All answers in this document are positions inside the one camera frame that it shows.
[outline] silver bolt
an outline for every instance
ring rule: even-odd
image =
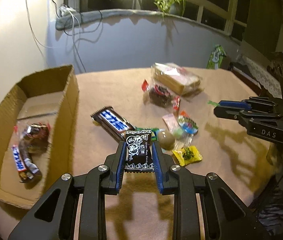
[[[98,170],[99,171],[106,171],[108,169],[108,167],[106,166],[106,165],[100,165],[99,167],[98,167]]]
[[[212,179],[212,180],[215,180],[218,178],[218,175],[216,173],[208,173],[208,178]]]
[[[69,180],[72,176],[69,173],[65,173],[62,175],[62,180]]]
[[[177,165],[177,164],[174,164],[174,165],[171,166],[171,169],[172,169],[173,171],[179,171],[179,170],[180,170],[180,166]]]

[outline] yellow candy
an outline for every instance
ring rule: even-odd
[[[195,146],[189,146],[180,150],[172,151],[179,161],[180,166],[185,166],[190,163],[199,162],[203,159]]]

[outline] table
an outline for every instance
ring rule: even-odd
[[[196,68],[189,68],[189,71],[203,78],[203,91],[182,98],[180,109],[185,110],[199,126],[192,144],[198,148],[203,160],[187,168],[201,175],[217,173],[249,205],[254,194],[260,192],[273,174],[272,166],[266,161],[269,142],[248,136],[237,121],[216,118],[213,106],[207,102],[242,100],[256,95],[229,71]],[[165,128],[162,116],[168,111],[143,104],[141,84],[145,78],[151,80],[149,68],[77,76],[80,96],[73,156],[75,176],[104,163],[106,156],[117,149],[117,142],[92,122],[90,115],[98,109],[111,105],[133,125]],[[105,203],[108,240],[171,239],[173,197],[159,194],[153,173],[125,173],[120,194],[106,196]],[[0,203],[3,239],[8,238],[25,213]]]

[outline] black candy wrapper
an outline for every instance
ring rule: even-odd
[[[153,172],[154,164],[150,152],[151,129],[126,131],[126,172]]]

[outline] plastic wrapped bread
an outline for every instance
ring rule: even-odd
[[[151,67],[153,78],[178,95],[185,95],[198,89],[201,77],[190,73],[174,63],[155,63]]]

